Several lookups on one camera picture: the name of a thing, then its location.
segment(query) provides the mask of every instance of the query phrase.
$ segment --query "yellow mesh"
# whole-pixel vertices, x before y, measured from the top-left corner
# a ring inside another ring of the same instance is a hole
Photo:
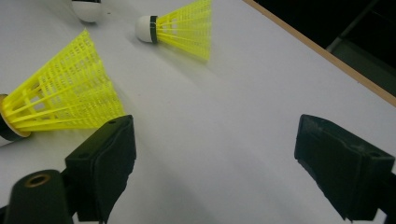
[[[157,39],[204,60],[210,56],[211,0],[198,0],[157,19]]]
[[[86,30],[7,96],[1,111],[20,132],[98,128],[125,114]]]

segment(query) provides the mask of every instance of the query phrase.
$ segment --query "table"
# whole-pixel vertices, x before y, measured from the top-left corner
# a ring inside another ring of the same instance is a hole
[[[4,0],[1,92],[86,28],[134,116],[137,161],[108,223],[345,223],[293,158],[299,117],[329,119],[396,155],[395,107],[241,0],[213,1],[207,63],[135,37],[140,16],[189,2],[105,0],[88,24],[69,1]],[[0,206],[23,176],[64,169],[93,132],[34,133],[0,148]]]

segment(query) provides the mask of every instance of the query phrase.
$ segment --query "green band on shuttlecock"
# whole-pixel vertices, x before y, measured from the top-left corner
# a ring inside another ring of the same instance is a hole
[[[15,141],[20,140],[30,134],[30,133],[27,133],[26,136],[23,136],[23,134],[18,134],[17,132],[12,130],[11,127],[9,127],[9,125],[3,118],[3,114],[1,112],[1,104],[5,97],[6,97],[5,94],[0,94],[0,146],[3,146],[10,142],[15,142]]]
[[[151,35],[151,41],[153,44],[158,43],[157,39],[157,16],[151,16],[149,18],[149,33]]]

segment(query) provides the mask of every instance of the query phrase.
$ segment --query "white rounded tip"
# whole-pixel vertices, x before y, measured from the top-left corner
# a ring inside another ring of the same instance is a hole
[[[150,16],[142,16],[134,25],[134,31],[141,41],[152,42],[149,29]]]
[[[78,18],[86,22],[97,21],[102,13],[100,3],[72,1],[72,7]]]

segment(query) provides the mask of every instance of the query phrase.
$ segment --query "brown edge trim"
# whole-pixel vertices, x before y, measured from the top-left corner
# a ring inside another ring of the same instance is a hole
[[[262,15],[282,27],[284,30],[289,32],[291,35],[299,39],[301,42],[306,44],[309,48],[314,50],[316,53],[321,55],[323,58],[327,59],[329,62],[337,66],[339,69],[347,73],[350,77],[354,78],[357,80],[361,85],[369,89],[370,91],[374,92],[376,95],[387,101],[393,106],[396,106],[396,97],[390,94],[389,92],[385,91],[378,85],[376,85],[373,81],[362,75],[361,73],[357,72],[354,70],[352,67],[344,63],[343,61],[339,60],[332,54],[330,54],[329,51],[326,49],[322,48],[321,46],[317,45],[315,42],[307,38],[305,35],[301,34],[298,32],[296,29],[282,21],[279,17],[271,13],[269,10],[265,9],[262,7],[260,4],[255,2],[254,0],[243,0],[245,3],[250,5],[251,7],[254,7],[256,10],[258,10]]]

